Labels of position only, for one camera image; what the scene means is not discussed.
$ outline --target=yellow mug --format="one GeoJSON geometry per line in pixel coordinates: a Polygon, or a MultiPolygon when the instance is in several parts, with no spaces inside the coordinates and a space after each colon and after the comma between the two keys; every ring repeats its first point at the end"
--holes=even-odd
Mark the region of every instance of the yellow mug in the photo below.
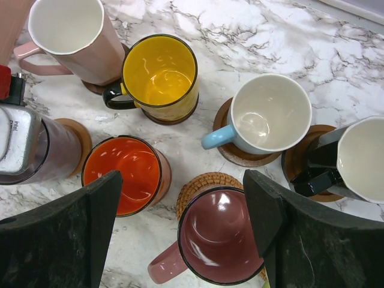
{"type": "Polygon", "coordinates": [[[199,98],[197,61],[182,40],[166,34],[151,35],[132,46],[122,66],[122,83],[103,92],[108,108],[142,108],[155,122],[175,124],[187,119],[199,98]],[[128,95],[132,99],[118,101],[128,95]]]}

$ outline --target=light blue mug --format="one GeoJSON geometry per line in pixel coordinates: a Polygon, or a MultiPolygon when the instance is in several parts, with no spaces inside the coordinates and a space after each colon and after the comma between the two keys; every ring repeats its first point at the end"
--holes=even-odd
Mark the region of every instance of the light blue mug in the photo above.
{"type": "Polygon", "coordinates": [[[308,132],[312,106],[294,80],[263,74],[248,81],[234,96],[227,125],[202,139],[204,149],[232,142],[251,154],[271,154],[299,143],[308,132]]]}

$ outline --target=black rim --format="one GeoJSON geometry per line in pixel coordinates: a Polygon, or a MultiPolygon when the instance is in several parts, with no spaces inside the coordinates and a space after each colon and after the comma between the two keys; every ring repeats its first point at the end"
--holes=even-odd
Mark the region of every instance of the black rim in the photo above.
{"type": "Polygon", "coordinates": [[[158,167],[159,167],[159,170],[160,170],[160,173],[159,173],[159,179],[158,179],[158,184],[157,184],[157,187],[156,187],[156,191],[155,193],[153,194],[153,196],[151,197],[151,199],[148,201],[148,203],[146,205],[144,205],[143,207],[141,207],[139,210],[135,211],[135,212],[132,212],[132,213],[129,213],[129,214],[124,214],[124,215],[116,215],[116,217],[126,217],[126,216],[131,216],[131,215],[134,215],[136,213],[139,213],[140,211],[144,210],[145,208],[148,207],[149,204],[151,204],[151,202],[155,199],[157,193],[159,192],[160,190],[160,185],[161,185],[161,180],[163,178],[163,172],[161,171],[161,161],[160,161],[160,158],[159,156],[157,155],[157,152],[156,150],[146,141],[144,141],[143,139],[141,138],[138,138],[138,137],[135,137],[135,136],[131,136],[131,135],[119,135],[117,137],[109,137],[107,139],[104,139],[103,141],[101,141],[99,144],[97,144],[95,147],[92,148],[92,150],[90,151],[90,153],[88,153],[88,155],[86,156],[85,158],[85,161],[84,161],[84,164],[83,164],[83,168],[82,168],[82,176],[81,176],[81,179],[82,179],[82,187],[84,187],[84,170],[85,170],[85,166],[88,162],[88,158],[93,154],[93,152],[101,145],[103,144],[104,142],[107,142],[109,140],[113,140],[113,139],[117,139],[117,138],[130,138],[130,139],[135,139],[135,140],[138,140],[142,143],[144,143],[146,146],[148,146],[151,151],[153,152],[153,154],[155,155],[156,159],[157,159],[157,163],[158,163],[158,167]]]}
{"type": "Polygon", "coordinates": [[[264,268],[264,262],[263,264],[252,274],[250,275],[248,278],[246,279],[243,279],[243,280],[240,280],[240,281],[236,281],[236,282],[229,282],[229,283],[221,283],[221,282],[216,282],[216,281],[212,281],[208,278],[205,278],[204,276],[200,275],[198,272],[196,272],[193,267],[189,264],[188,260],[185,258],[184,256],[184,253],[183,253],[183,250],[182,250],[182,247],[181,247],[181,226],[182,226],[182,222],[189,210],[189,208],[191,207],[191,205],[196,202],[197,200],[199,200],[201,197],[207,195],[208,193],[210,192],[213,192],[213,191],[218,191],[218,190],[232,190],[232,191],[237,191],[237,192],[241,192],[242,194],[244,194],[244,191],[241,190],[241,189],[238,189],[238,188],[235,188],[235,187],[230,187],[230,186],[222,186],[222,187],[214,187],[214,188],[211,188],[211,189],[208,189],[202,193],[200,193],[199,195],[197,195],[191,202],[189,202],[187,204],[187,206],[185,207],[181,217],[180,217],[180,220],[179,220],[179,224],[178,224],[178,247],[179,247],[179,251],[180,251],[180,254],[181,254],[181,257],[182,259],[184,260],[185,264],[188,266],[188,268],[196,275],[198,276],[199,278],[211,283],[211,284],[215,284],[215,285],[221,285],[221,286],[232,286],[232,285],[239,285],[241,283],[244,283],[244,282],[247,282],[249,280],[251,280],[253,277],[255,277],[258,273],[260,273],[260,271],[264,268]]]}
{"type": "Polygon", "coordinates": [[[127,55],[125,56],[124,58],[124,61],[123,61],[123,65],[122,65],[122,70],[121,70],[121,78],[122,78],[122,84],[124,86],[124,89],[126,90],[127,94],[132,98],[134,99],[136,102],[138,102],[139,104],[141,105],[144,105],[144,106],[148,106],[148,107],[167,107],[167,106],[171,106],[179,101],[181,101],[182,99],[184,99],[192,90],[192,88],[194,87],[195,83],[196,83],[196,80],[197,80],[197,60],[196,60],[196,57],[191,49],[191,47],[184,41],[182,41],[180,38],[176,37],[176,36],[172,36],[172,35],[169,35],[169,34],[154,34],[154,35],[150,35],[150,36],[147,36],[141,40],[139,40],[138,42],[136,42],[132,47],[131,49],[128,51],[127,55]],[[182,43],[192,54],[192,57],[193,57],[193,61],[194,61],[194,66],[195,66],[195,73],[194,73],[194,78],[193,78],[193,81],[192,81],[192,84],[190,86],[190,88],[188,89],[188,91],[182,96],[180,97],[179,99],[177,99],[176,101],[172,102],[172,103],[169,103],[169,104],[164,104],[164,105],[150,105],[150,104],[147,104],[147,103],[144,103],[144,102],[141,102],[140,100],[136,99],[136,97],[134,97],[131,92],[128,90],[127,86],[125,85],[125,82],[124,82],[124,66],[125,66],[125,60],[128,58],[129,54],[131,53],[131,51],[137,46],[139,45],[141,42],[147,40],[147,39],[150,39],[150,38],[154,38],[154,37],[169,37],[169,38],[172,38],[172,39],[175,39],[175,40],[178,40],[180,43],[182,43]]]}
{"type": "Polygon", "coordinates": [[[44,126],[44,129],[46,130],[46,133],[47,133],[47,151],[46,151],[46,154],[44,155],[44,158],[43,158],[41,164],[29,176],[27,176],[27,177],[25,177],[25,178],[23,178],[23,179],[21,179],[19,181],[12,182],[12,183],[0,183],[1,185],[16,185],[16,184],[22,183],[22,182],[30,179],[32,176],[34,176],[40,170],[42,165],[44,165],[44,163],[46,162],[47,157],[48,157],[49,147],[50,147],[50,137],[49,137],[49,132],[48,132],[48,129],[47,129],[47,125],[44,123],[43,119],[41,119],[41,123],[44,126]]]}

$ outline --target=maroon mug handle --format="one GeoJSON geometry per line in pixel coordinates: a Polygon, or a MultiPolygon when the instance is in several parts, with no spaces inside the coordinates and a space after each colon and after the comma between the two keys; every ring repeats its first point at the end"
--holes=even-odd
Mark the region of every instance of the maroon mug handle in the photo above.
{"type": "Polygon", "coordinates": [[[13,49],[17,63],[19,66],[31,73],[41,76],[49,75],[72,75],[73,73],[63,65],[35,65],[25,60],[32,55],[46,54],[45,51],[38,47],[32,41],[25,43],[13,49]]]}
{"type": "Polygon", "coordinates": [[[148,273],[153,282],[163,284],[183,273],[187,268],[181,257],[178,243],[175,242],[148,265],[148,273]]]}

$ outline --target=wooden coaster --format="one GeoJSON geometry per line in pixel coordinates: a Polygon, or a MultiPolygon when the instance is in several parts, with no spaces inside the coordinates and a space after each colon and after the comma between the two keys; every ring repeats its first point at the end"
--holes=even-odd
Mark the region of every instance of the wooden coaster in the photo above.
{"type": "MultiPolygon", "coordinates": [[[[231,102],[232,98],[228,99],[218,110],[214,120],[213,131],[227,125],[227,115],[231,102]]],[[[217,149],[225,159],[243,167],[260,167],[276,160],[281,155],[281,152],[263,155],[250,154],[237,148],[233,143],[219,146],[217,149]]]]}
{"type": "Polygon", "coordinates": [[[80,144],[82,146],[82,155],[80,161],[76,166],[75,170],[72,172],[72,174],[68,176],[69,178],[78,174],[82,170],[84,161],[92,150],[92,139],[91,135],[89,135],[87,128],[83,124],[80,124],[73,119],[59,118],[55,119],[55,121],[71,130],[77,136],[77,138],[79,138],[80,144]]]}
{"type": "MultiPolygon", "coordinates": [[[[222,186],[231,186],[239,189],[243,189],[242,184],[235,179],[234,177],[220,172],[209,172],[201,174],[193,178],[190,182],[185,184],[180,191],[178,200],[176,202],[176,215],[178,220],[180,220],[181,214],[187,207],[188,202],[191,200],[193,194],[200,188],[212,185],[220,184],[222,186]]],[[[266,270],[263,268],[260,273],[258,273],[264,281],[266,281],[266,270]]]]}
{"type": "MultiPolygon", "coordinates": [[[[288,183],[305,169],[305,156],[312,141],[332,130],[335,130],[335,127],[329,125],[312,125],[307,135],[296,146],[283,152],[281,166],[288,183]]],[[[318,202],[333,202],[344,197],[324,191],[310,198],[318,202]]]]}
{"type": "MultiPolygon", "coordinates": [[[[125,44],[121,43],[121,45],[124,48],[125,55],[127,55],[130,49],[125,44]]],[[[109,86],[109,85],[111,85],[111,84],[113,84],[115,82],[121,83],[121,78],[116,80],[116,81],[114,81],[114,82],[112,82],[112,83],[108,83],[108,84],[103,85],[103,86],[96,85],[96,84],[91,84],[91,83],[85,82],[83,80],[82,80],[82,82],[83,82],[83,84],[84,84],[86,89],[90,90],[91,92],[93,92],[93,93],[95,93],[97,95],[101,95],[101,94],[103,94],[103,92],[104,92],[104,90],[106,89],[107,86],[109,86]]]]}
{"type": "Polygon", "coordinates": [[[192,114],[193,112],[196,110],[196,107],[197,107],[197,104],[199,103],[199,96],[197,96],[197,100],[196,100],[196,105],[193,107],[193,109],[191,110],[190,113],[188,113],[187,115],[185,115],[183,118],[180,118],[180,119],[177,119],[175,121],[165,121],[165,120],[159,120],[155,117],[153,117],[151,114],[149,114],[147,111],[143,110],[143,113],[145,116],[147,116],[150,120],[152,120],[153,122],[157,123],[157,124],[160,124],[160,125],[176,125],[176,124],[179,124],[181,122],[184,122],[185,120],[187,120],[192,114]]]}

